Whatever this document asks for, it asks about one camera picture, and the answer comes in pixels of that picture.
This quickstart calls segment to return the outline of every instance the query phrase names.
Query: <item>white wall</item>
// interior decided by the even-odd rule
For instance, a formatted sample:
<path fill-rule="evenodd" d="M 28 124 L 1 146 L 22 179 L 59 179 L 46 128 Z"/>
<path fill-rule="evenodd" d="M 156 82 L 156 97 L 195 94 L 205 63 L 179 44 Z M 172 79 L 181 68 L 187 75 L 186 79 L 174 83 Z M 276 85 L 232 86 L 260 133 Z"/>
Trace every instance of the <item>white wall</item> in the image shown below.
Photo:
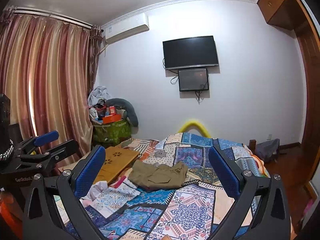
<path fill-rule="evenodd" d="M 294 36 L 265 22 L 257 4 L 201 0 L 147 11 L 150 30 L 108 46 L 97 85 L 132 103 L 136 138 L 161 140 L 189 119 L 213 137 L 241 143 L 300 140 L 303 82 Z M 162 67 L 162 41 L 213 35 L 220 67 L 210 67 L 210 91 L 199 105 L 192 92 L 171 85 Z"/>

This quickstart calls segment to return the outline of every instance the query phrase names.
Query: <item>blue gripper pad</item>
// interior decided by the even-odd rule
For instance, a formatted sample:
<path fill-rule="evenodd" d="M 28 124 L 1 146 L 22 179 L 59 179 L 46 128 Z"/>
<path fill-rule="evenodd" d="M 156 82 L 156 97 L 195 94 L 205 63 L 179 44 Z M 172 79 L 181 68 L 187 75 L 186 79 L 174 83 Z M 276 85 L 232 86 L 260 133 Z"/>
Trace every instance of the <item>blue gripper pad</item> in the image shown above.
<path fill-rule="evenodd" d="M 36 147 L 40 147 L 40 146 L 43 146 L 47 143 L 58 140 L 58 138 L 59 138 L 59 133 L 57 131 L 52 131 L 52 132 L 49 132 L 49 133 L 46 133 L 44 135 L 40 135 L 39 137 L 37 137 L 35 139 L 35 141 L 33 142 L 33 145 Z"/>
<path fill-rule="evenodd" d="M 208 159 L 228 197 L 238 199 L 239 181 L 214 147 L 209 149 Z"/>
<path fill-rule="evenodd" d="M 87 195 L 106 158 L 105 149 L 100 146 L 82 169 L 75 181 L 74 195 L 81 198 Z"/>

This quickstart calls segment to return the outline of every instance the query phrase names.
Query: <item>air conditioner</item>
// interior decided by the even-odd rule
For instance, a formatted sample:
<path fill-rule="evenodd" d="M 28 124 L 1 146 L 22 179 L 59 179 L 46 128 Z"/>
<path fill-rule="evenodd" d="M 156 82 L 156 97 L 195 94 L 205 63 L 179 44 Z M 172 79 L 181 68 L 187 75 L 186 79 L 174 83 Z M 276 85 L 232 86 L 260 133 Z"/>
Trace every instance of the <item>air conditioner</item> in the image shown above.
<path fill-rule="evenodd" d="M 106 41 L 111 44 L 148 30 L 148 16 L 145 13 L 141 13 L 107 27 L 105 30 Z"/>

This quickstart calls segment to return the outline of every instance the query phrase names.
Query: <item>black flat screen tv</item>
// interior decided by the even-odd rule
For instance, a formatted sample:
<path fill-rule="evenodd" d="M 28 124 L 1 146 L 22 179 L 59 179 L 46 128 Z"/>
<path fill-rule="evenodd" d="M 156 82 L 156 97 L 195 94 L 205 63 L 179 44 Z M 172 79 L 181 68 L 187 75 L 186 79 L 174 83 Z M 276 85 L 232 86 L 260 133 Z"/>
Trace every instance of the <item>black flat screen tv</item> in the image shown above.
<path fill-rule="evenodd" d="M 180 91 L 209 90 L 208 71 L 206 68 L 178 70 Z"/>
<path fill-rule="evenodd" d="M 163 41 L 165 69 L 218 66 L 213 36 Z"/>

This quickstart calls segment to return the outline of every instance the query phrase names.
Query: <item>metal screw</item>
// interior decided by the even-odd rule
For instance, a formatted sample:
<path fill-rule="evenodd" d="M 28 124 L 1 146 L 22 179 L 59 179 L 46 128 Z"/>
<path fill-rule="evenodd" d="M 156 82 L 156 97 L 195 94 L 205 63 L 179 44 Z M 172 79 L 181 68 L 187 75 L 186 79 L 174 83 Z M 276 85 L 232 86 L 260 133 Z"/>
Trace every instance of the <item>metal screw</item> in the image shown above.
<path fill-rule="evenodd" d="M 280 180 L 280 179 L 281 179 L 281 177 L 280 177 L 279 174 L 275 174 L 275 175 L 273 175 L 273 177 L 274 177 L 276 180 Z"/>
<path fill-rule="evenodd" d="M 36 175 L 33 176 L 33 179 L 37 180 L 37 179 L 40 179 L 41 177 L 41 174 L 37 173 Z"/>
<path fill-rule="evenodd" d="M 65 170 L 62 175 L 63 176 L 69 176 L 71 174 L 71 170 Z"/>
<path fill-rule="evenodd" d="M 252 175 L 252 172 L 249 171 L 249 170 L 244 170 L 244 171 L 243 171 L 243 174 L 244 174 L 245 176 L 247 176 L 247 177 L 250 177 L 250 176 Z"/>

